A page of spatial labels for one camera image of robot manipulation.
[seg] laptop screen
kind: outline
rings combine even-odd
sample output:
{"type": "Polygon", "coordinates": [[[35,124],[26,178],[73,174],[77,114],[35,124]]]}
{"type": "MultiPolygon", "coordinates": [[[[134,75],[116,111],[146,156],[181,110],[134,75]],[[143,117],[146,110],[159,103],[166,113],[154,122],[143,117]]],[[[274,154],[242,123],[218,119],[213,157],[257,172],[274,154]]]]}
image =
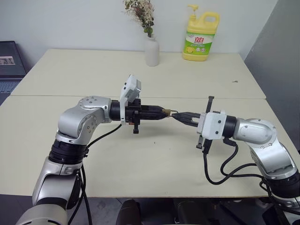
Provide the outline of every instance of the laptop screen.
{"type": "Polygon", "coordinates": [[[0,41],[0,79],[23,78],[26,72],[14,41],[0,41]]]}

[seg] bottle handle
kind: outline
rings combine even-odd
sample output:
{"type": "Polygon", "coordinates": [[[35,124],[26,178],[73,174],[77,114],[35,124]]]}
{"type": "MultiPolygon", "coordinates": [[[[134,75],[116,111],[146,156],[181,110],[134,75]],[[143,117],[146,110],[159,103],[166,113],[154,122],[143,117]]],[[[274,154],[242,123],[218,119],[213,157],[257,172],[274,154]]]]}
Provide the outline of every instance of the bottle handle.
{"type": "Polygon", "coordinates": [[[200,21],[202,23],[209,23],[211,24],[214,28],[217,28],[219,22],[220,22],[220,15],[218,13],[215,13],[215,12],[205,12],[203,13],[203,15],[201,16],[200,18],[200,21]],[[209,22],[209,21],[206,21],[206,18],[207,17],[214,17],[215,18],[215,21],[214,22],[209,22]]]}

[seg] cable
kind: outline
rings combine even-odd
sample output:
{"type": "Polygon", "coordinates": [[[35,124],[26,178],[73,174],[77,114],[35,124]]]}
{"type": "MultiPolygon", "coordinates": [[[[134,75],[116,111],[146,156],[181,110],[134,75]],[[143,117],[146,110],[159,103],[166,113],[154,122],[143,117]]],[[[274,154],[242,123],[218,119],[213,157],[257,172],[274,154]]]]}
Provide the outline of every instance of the cable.
{"type": "Polygon", "coordinates": [[[266,192],[268,192],[268,190],[263,186],[263,180],[261,181],[261,182],[259,182],[259,186],[263,189],[263,190],[265,190],[266,192]]]}
{"type": "MultiPolygon", "coordinates": [[[[234,150],[234,153],[224,161],[224,163],[222,163],[221,167],[220,167],[220,171],[221,173],[224,175],[224,176],[228,176],[227,173],[224,172],[224,167],[227,165],[227,163],[229,163],[235,156],[236,154],[238,153],[239,151],[239,146],[237,145],[236,142],[233,142],[233,144],[235,144],[235,150],[234,150]]],[[[245,167],[248,167],[248,166],[256,166],[255,163],[247,163],[247,164],[244,164],[243,166],[245,167]]],[[[231,177],[259,177],[259,178],[263,178],[263,176],[261,175],[258,175],[258,174],[255,174],[255,173],[246,173],[246,174],[235,174],[235,175],[232,175],[231,177]]]]}
{"type": "MultiPolygon", "coordinates": [[[[93,145],[94,143],[96,143],[96,142],[99,141],[100,139],[102,139],[102,138],[104,138],[104,137],[110,135],[111,133],[115,132],[115,131],[118,130],[121,126],[122,126],[122,124],[119,124],[114,130],[112,130],[112,131],[110,131],[110,132],[108,132],[108,133],[106,133],[106,134],[104,134],[104,135],[102,135],[102,136],[96,138],[94,141],[92,141],[91,143],[89,143],[89,144],[86,146],[87,152],[89,151],[89,147],[90,147],[91,145],[93,145]]],[[[81,167],[81,171],[82,171],[82,178],[83,178],[82,187],[81,187],[82,192],[81,192],[81,196],[80,196],[80,198],[79,198],[79,201],[78,201],[78,203],[77,203],[77,206],[76,206],[76,208],[75,208],[75,210],[74,210],[72,216],[70,217],[70,219],[69,219],[69,221],[68,221],[68,223],[67,223],[68,225],[70,225],[71,222],[73,221],[73,219],[74,219],[74,217],[75,217],[77,211],[79,210],[79,207],[80,207],[80,205],[81,205],[83,199],[84,199],[84,201],[85,201],[85,205],[86,205],[86,208],[87,208],[87,214],[88,214],[89,224],[92,225],[89,202],[88,202],[87,197],[84,197],[84,195],[86,196],[86,193],[85,193],[86,176],[85,176],[85,170],[84,170],[83,165],[82,165],[82,167],[81,167]]]]}
{"type": "MultiPolygon", "coordinates": [[[[83,182],[82,182],[82,185],[81,185],[81,190],[85,190],[85,181],[86,181],[86,177],[85,177],[85,171],[84,171],[83,165],[82,165],[81,169],[82,169],[82,176],[83,176],[83,182]]],[[[83,191],[81,192],[81,196],[80,196],[79,201],[78,201],[78,203],[77,203],[77,205],[76,205],[76,208],[75,208],[75,210],[74,210],[72,216],[70,217],[70,219],[69,219],[69,221],[68,221],[68,223],[67,223],[68,225],[70,225],[71,222],[73,221],[73,219],[74,219],[74,217],[75,217],[77,211],[79,210],[79,207],[80,207],[82,201],[83,201],[83,191]]]]}
{"type": "Polygon", "coordinates": [[[120,202],[121,205],[123,205],[123,203],[118,198],[116,198],[116,199],[117,199],[118,202],[120,202]]]}
{"type": "Polygon", "coordinates": [[[83,193],[83,197],[84,197],[84,202],[85,202],[86,211],[87,211],[87,214],[88,214],[89,225],[93,225],[93,222],[92,222],[92,216],[91,216],[91,213],[90,213],[90,204],[89,204],[89,200],[88,200],[88,198],[87,198],[87,196],[86,196],[85,190],[82,190],[82,193],[83,193]]]}
{"type": "Polygon", "coordinates": [[[92,141],[91,143],[89,143],[86,147],[89,148],[91,145],[93,145],[94,143],[96,143],[97,141],[99,141],[100,139],[110,135],[111,133],[115,132],[116,130],[118,130],[120,127],[122,126],[122,124],[118,125],[114,130],[106,133],[105,135],[100,136],[99,138],[96,138],[94,141],[92,141]]]}
{"type": "Polygon", "coordinates": [[[234,173],[236,173],[237,171],[239,171],[239,170],[241,170],[241,169],[243,169],[243,168],[249,166],[248,164],[241,165],[241,166],[239,166],[238,168],[236,168],[236,169],[234,169],[233,171],[231,171],[231,172],[230,172],[227,176],[225,176],[222,180],[215,182],[215,181],[212,181],[212,180],[210,179],[210,176],[209,176],[209,174],[208,174],[208,168],[207,168],[207,154],[203,154],[203,159],[204,159],[204,172],[205,172],[205,177],[206,177],[206,179],[207,179],[211,184],[214,184],[214,185],[219,185],[219,184],[224,183],[226,180],[228,180],[229,178],[231,178],[232,175],[233,175],[234,173]]]}
{"type": "Polygon", "coordinates": [[[224,183],[224,182],[225,182],[226,180],[228,180],[230,177],[250,177],[250,176],[251,176],[251,177],[258,177],[258,178],[261,178],[261,179],[263,178],[263,176],[258,175],[258,174],[237,174],[237,175],[234,175],[237,171],[239,171],[239,170],[241,170],[241,169],[243,169],[243,168],[245,168],[245,167],[248,167],[248,166],[254,166],[255,164],[253,164],[253,163],[248,163],[248,164],[241,165],[241,166],[239,166],[238,168],[236,168],[236,169],[234,169],[233,171],[231,171],[229,174],[225,173],[225,172],[224,172],[224,167],[226,166],[226,164],[227,164],[230,160],[232,160],[232,159],[235,157],[235,155],[236,155],[236,154],[238,153],[238,151],[239,151],[239,147],[238,147],[238,145],[237,145],[236,142],[231,141],[231,140],[229,140],[228,138],[224,139],[223,142],[224,142],[225,144],[227,144],[227,145],[234,146],[234,147],[235,147],[235,151],[234,151],[234,153],[233,153],[227,160],[225,160],[224,163],[221,165],[220,171],[221,171],[221,173],[222,173],[225,177],[224,177],[222,180],[220,180],[220,181],[215,182],[215,181],[213,181],[213,180],[210,179],[210,176],[209,176],[209,174],[208,174],[208,167],[207,167],[207,153],[206,153],[205,149],[204,149],[204,151],[203,151],[204,172],[205,172],[205,177],[206,177],[206,179],[209,181],[209,183],[211,183],[211,184],[213,184],[213,185],[219,185],[219,184],[224,183]]]}

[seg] gray wall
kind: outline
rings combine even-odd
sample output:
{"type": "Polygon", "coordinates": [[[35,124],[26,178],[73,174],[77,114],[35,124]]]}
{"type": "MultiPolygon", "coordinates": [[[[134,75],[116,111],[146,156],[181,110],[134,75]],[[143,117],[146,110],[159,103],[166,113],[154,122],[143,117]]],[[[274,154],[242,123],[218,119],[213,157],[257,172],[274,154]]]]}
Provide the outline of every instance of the gray wall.
{"type": "Polygon", "coordinates": [[[299,0],[279,0],[245,59],[245,64],[261,86],[267,101],[298,150],[300,149],[299,9],[299,0]]]}

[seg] white wall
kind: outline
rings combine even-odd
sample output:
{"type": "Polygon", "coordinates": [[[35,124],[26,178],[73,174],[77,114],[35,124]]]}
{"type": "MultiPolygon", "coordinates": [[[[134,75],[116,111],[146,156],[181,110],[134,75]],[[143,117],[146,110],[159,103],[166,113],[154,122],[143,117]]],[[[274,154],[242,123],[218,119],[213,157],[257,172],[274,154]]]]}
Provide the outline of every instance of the white wall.
{"type": "MultiPolygon", "coordinates": [[[[212,52],[245,59],[277,0],[152,0],[164,52],[180,52],[191,9],[220,13],[212,52]]],[[[122,0],[0,0],[0,40],[15,40],[32,67],[48,48],[143,50],[142,28],[122,0]]]]}

